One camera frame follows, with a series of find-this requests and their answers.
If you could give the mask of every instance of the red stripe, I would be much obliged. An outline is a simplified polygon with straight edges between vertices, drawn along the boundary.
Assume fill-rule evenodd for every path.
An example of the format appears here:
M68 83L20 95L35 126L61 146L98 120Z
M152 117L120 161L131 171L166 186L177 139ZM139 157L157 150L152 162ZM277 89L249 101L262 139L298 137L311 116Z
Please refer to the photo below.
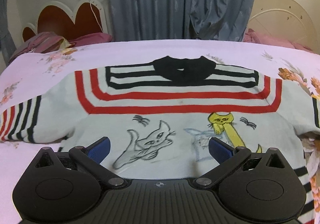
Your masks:
M314 224L314 223L315 223L315 220L310 220L310 221L308 221L308 222L306 222L304 224Z
M3 137L1 139L4 139L4 137L8 134L11 126L12 126L12 121L13 121L13 118L14 118L14 112L15 112L15 109L14 109L14 106L11 107L10 109L10 119L9 119L9 124L8 124L8 128L7 130L5 131Z
M2 127L0 129L0 136L2 135L4 128L5 128L5 123L7 122L7 110L5 110L3 112L3 123L2 123Z
M130 92L125 94L110 95L101 91L98 81L98 70L90 71L92 93L97 99L110 101L117 99L183 99L183 98L233 98L233 99L265 99L270 94L270 77L264 76L263 91L253 94L250 92L186 92L186 93L165 93L165 92Z
M268 106L240 105L181 105L181 106L112 106L95 107L87 100L84 92L82 71L75 72L78 99L89 114L164 114L164 113L212 113L212 112L241 112L241 113L270 113L277 111L281 102L282 80L276 79L276 97Z

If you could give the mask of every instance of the blue curtain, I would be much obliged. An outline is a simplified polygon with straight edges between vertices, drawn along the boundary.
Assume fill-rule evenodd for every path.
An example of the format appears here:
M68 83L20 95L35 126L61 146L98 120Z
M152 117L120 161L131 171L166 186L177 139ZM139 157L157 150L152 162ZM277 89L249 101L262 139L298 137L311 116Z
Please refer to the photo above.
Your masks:
M16 47L8 30L7 0L0 0L0 51L6 65L15 50Z
M241 41L254 0L109 0L116 41Z

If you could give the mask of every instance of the ribbed black surface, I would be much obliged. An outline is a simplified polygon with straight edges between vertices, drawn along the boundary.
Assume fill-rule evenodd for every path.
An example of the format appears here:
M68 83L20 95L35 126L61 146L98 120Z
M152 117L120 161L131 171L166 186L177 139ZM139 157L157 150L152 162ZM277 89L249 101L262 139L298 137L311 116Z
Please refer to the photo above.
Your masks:
M209 191L186 180L133 180L109 191L101 204L68 224L245 224L226 212ZM288 222L298 224L296 220Z

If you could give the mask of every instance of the pillow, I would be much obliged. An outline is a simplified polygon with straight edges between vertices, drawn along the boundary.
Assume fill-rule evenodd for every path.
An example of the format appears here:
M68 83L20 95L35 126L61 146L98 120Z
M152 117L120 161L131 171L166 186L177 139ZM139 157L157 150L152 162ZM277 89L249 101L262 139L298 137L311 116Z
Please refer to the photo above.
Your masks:
M71 44L62 36L56 35L54 32L42 32L27 40L12 54L9 64L15 58L24 53L48 53L70 47Z
M298 49L307 52L314 53L310 48L303 46L296 42L291 42L286 39L276 38L271 35L266 35L263 33L258 33L252 30L251 28L248 29L248 32L245 33L243 42L252 42L252 43L259 43L259 44L266 44L266 45L273 45L273 46L281 46L291 49Z
M95 43L111 42L112 36L107 33L90 33L81 36L77 39L69 41L70 44L74 44L73 47L79 47L84 45L90 45Z

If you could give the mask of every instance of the blue pad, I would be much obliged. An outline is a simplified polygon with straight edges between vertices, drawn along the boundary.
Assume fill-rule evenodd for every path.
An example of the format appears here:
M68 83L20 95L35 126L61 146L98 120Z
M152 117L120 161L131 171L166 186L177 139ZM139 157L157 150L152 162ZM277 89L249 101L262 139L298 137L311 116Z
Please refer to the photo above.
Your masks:
M98 141L98 144L87 151L87 156L100 164L110 153L110 146L111 143L109 138L106 138L101 142Z
M209 140L209 153L219 164L231 158L233 156L233 150L231 146L225 143L220 144L214 138Z

